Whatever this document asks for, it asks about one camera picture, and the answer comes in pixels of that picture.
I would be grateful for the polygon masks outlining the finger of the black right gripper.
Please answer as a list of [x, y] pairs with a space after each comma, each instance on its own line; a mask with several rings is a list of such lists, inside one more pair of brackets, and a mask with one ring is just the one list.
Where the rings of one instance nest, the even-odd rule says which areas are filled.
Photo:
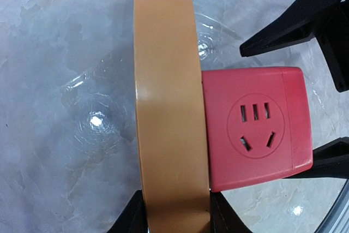
[[338, 138], [313, 150], [313, 166], [287, 177], [348, 179], [348, 137]]

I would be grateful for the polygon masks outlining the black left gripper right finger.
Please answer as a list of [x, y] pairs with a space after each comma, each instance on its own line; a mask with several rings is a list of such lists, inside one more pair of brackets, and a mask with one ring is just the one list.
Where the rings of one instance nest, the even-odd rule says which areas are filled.
[[252, 233], [221, 192], [210, 191], [211, 233]]

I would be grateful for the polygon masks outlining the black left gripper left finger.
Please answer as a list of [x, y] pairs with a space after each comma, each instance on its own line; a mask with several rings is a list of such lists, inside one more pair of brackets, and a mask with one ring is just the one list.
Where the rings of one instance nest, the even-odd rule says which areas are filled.
[[142, 190], [137, 190], [107, 233], [149, 232]]

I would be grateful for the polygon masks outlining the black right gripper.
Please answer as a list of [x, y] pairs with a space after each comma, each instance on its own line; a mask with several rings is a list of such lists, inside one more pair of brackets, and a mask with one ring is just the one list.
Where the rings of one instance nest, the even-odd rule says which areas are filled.
[[316, 38], [338, 92], [348, 91], [348, 0], [295, 0], [239, 47], [250, 57]]

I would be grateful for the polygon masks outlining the orange USB socket block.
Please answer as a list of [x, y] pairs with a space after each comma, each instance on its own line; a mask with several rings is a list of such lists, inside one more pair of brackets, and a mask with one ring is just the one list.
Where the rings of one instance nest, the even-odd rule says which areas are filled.
[[192, 0], [134, 0], [136, 124], [151, 232], [209, 232], [201, 66]]

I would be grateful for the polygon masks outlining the red cube socket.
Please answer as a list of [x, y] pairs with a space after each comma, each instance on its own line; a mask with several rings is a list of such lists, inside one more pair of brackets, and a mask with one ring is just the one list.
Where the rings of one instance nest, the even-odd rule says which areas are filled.
[[212, 191], [312, 167], [309, 103], [300, 68], [208, 70], [202, 84]]

